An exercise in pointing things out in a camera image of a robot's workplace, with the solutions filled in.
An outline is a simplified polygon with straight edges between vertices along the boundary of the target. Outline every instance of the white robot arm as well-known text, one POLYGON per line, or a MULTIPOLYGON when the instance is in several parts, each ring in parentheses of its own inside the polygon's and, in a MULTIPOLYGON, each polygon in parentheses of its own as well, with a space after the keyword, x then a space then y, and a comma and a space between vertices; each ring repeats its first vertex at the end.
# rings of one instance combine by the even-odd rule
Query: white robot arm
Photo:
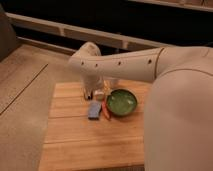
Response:
POLYGON ((154 82, 144 110, 146 171, 213 170, 211 48, 166 47, 104 57, 86 43, 69 65, 91 87, 103 75, 154 82))

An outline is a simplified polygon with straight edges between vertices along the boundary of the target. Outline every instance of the gray floor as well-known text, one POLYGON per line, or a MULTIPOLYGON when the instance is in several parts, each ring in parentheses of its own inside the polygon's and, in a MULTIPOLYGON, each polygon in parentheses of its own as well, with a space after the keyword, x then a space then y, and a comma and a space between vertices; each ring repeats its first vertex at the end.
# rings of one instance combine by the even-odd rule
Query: gray floor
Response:
POLYGON ((37 54, 31 60, 48 66, 0 116, 1 171, 37 171, 54 85, 79 81, 67 67, 68 55, 28 45, 21 48, 37 54))

